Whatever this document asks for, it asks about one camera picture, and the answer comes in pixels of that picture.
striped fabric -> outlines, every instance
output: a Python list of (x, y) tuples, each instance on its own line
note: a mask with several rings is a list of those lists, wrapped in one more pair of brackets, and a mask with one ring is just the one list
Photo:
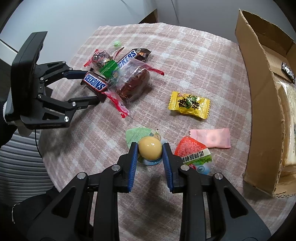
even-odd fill
[(16, 131), (0, 149), (0, 200), (8, 205), (45, 193), (53, 184), (37, 152), (35, 133)]
[[(93, 51), (108, 49), (120, 40), (125, 49), (119, 58), (137, 47), (152, 50), (147, 59), (165, 76), (152, 74), (143, 95), (122, 119), (107, 100), (77, 111), (70, 128), (42, 131), (40, 148), (55, 186), (61, 190), (78, 172), (101, 172), (128, 152), (125, 131), (135, 127), (159, 129), (174, 151), (190, 129), (229, 128), (230, 149), (211, 149), (211, 174), (222, 172), (247, 199), (271, 232), (275, 232), (296, 198), (273, 199), (244, 183), (251, 133), (251, 102), (247, 73), (237, 44), (213, 34), (163, 23), (100, 27), (70, 62), (74, 69)], [(192, 93), (211, 100), (206, 120), (168, 109), (172, 91)], [(94, 95), (80, 80), (60, 80), (52, 97), (68, 100)], [(171, 194), (163, 165), (138, 164), (133, 190), (119, 194), (121, 240), (178, 240), (182, 195)]]

pink candy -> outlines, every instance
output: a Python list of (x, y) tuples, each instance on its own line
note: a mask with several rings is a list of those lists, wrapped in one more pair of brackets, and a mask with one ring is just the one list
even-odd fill
[(228, 128), (214, 130), (190, 130), (190, 137), (208, 148), (230, 148), (230, 131)]

clear plastic bag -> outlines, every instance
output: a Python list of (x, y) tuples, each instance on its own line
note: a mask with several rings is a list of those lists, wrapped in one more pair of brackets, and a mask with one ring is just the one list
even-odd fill
[(103, 92), (115, 105), (115, 108), (119, 111), (122, 118), (129, 116), (129, 110), (125, 107), (122, 99), (112, 91)]
[(139, 98), (150, 79), (149, 71), (164, 75), (163, 71), (134, 58), (128, 58), (126, 65), (113, 72), (108, 81), (108, 89), (115, 92), (124, 102), (130, 103)]
[(283, 147), (284, 167), (281, 176), (296, 173), (296, 86), (275, 75), (276, 86), (281, 100), (285, 120), (285, 137)]
[(91, 66), (96, 71), (100, 70), (110, 60), (115, 60), (118, 54), (124, 47), (114, 47), (113, 50), (96, 49), (93, 56), (83, 65), (84, 67)]

black cable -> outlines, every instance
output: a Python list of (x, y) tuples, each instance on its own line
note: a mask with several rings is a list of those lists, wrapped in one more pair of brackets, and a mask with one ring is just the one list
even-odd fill
[(175, 5), (173, 3), (173, 0), (170, 0), (172, 2), (172, 5), (173, 5), (173, 8), (174, 8), (174, 12), (175, 12), (175, 15), (176, 15), (176, 18), (177, 18), (177, 21), (178, 21), (178, 25), (180, 26), (180, 22), (179, 22), (179, 18), (178, 18), (178, 15), (177, 15), (177, 12), (176, 12), (176, 9), (175, 9)]
[(40, 154), (40, 151), (39, 151), (39, 148), (38, 148), (38, 145), (37, 145), (36, 129), (35, 129), (35, 143), (36, 143), (37, 151), (38, 151), (40, 157), (42, 158), (42, 156), (41, 156), (41, 154)]

table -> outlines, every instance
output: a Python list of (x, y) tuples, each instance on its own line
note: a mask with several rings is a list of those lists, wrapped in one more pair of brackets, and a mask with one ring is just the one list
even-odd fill
[[(222, 172), (274, 233), (296, 198), (274, 199), (242, 180), (250, 144), (251, 101), (238, 45), (207, 32), (164, 23), (105, 26), (94, 32), (70, 66), (83, 69), (94, 49), (108, 48), (114, 40), (125, 46), (121, 56), (137, 47), (152, 50), (147, 63), (165, 76), (151, 77), (147, 91), (129, 107), (130, 118), (122, 119), (107, 100), (77, 111), (68, 129), (43, 130), (39, 145), (55, 186), (61, 190), (78, 172), (94, 174), (116, 163), (128, 152), (127, 129), (159, 129), (174, 151), (190, 129), (229, 128), (232, 147), (210, 150), (211, 174)], [(208, 119), (170, 111), (174, 90), (209, 98)], [(52, 97), (68, 100), (88, 95), (93, 93), (80, 86), (80, 80), (60, 80)], [(118, 196), (121, 240), (178, 240), (181, 204), (182, 195), (171, 194), (167, 188), (162, 164), (138, 164), (132, 192)]]

